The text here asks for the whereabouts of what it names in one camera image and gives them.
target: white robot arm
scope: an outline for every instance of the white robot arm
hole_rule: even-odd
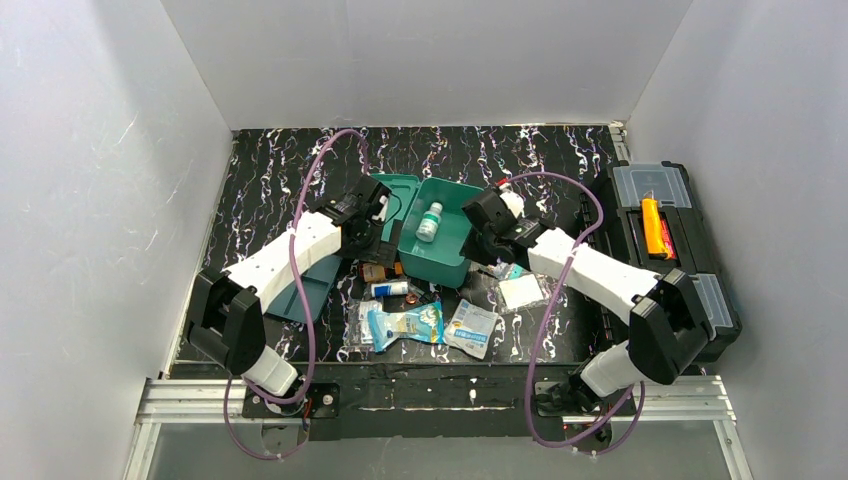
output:
[[[591,410],[600,399],[642,380],[670,384],[710,339],[712,329],[692,280],[632,267],[574,239],[544,219],[523,217],[515,194],[486,190],[463,206],[472,231],[463,254],[482,264],[517,263],[558,278],[569,256],[568,286],[629,327],[630,338],[588,359],[557,395]]]
[[[390,266],[400,225],[394,225],[390,242],[380,240],[389,195],[386,186],[363,176],[352,192],[323,199],[314,212],[304,213],[297,232],[285,232],[224,271],[202,270],[189,300],[185,338],[230,374],[284,396],[298,373],[266,345],[262,315],[294,281],[292,239],[300,272],[333,254]]]

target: black plastic housing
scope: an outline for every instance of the black plastic housing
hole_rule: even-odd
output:
[[[619,198],[619,189],[613,169],[627,165],[629,165],[627,162],[612,162],[592,182],[590,189],[598,197],[604,209],[604,223],[598,231],[589,236],[587,242],[596,250],[616,260],[663,275],[675,268],[689,275],[715,275],[730,314],[732,327],[716,327],[715,338],[707,343],[695,358],[696,363],[714,362],[739,337],[742,331],[742,323],[727,294],[722,269],[714,253],[714,243],[704,226],[703,213],[693,192],[689,174],[683,165],[671,162],[662,162],[661,164],[680,172],[683,178],[683,186],[692,207],[660,206],[660,215],[668,224],[677,256],[676,259],[660,260],[648,256],[642,227],[641,208],[624,207]],[[597,219],[597,212],[594,211],[593,204],[584,194],[581,194],[581,210],[583,227],[585,228]],[[628,338],[627,328],[621,322],[614,321],[612,316],[607,309],[601,307],[601,318],[604,323],[606,339],[610,345]]]

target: small bottle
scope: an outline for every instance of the small bottle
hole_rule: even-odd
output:
[[[373,283],[371,296],[374,298],[391,295],[406,295],[409,293],[409,282]]]
[[[436,238],[436,231],[439,230],[439,222],[442,221],[442,204],[433,202],[430,209],[424,212],[424,218],[418,225],[418,230],[415,231],[415,236],[422,242],[430,243]]]

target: clear plastic bag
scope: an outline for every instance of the clear plastic bag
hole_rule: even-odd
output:
[[[547,305],[551,292],[541,275],[522,275],[498,282],[498,311],[514,313]]]
[[[344,345],[348,348],[373,349],[374,339],[368,324],[368,312],[382,311],[378,300],[352,300],[347,309],[347,330]]]

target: orange object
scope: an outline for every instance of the orange object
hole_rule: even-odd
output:
[[[648,247],[648,255],[662,259],[673,258],[673,253],[663,241],[663,223],[660,219],[659,204],[653,198],[653,192],[649,192],[650,196],[642,199],[642,223],[645,229],[645,244]]]

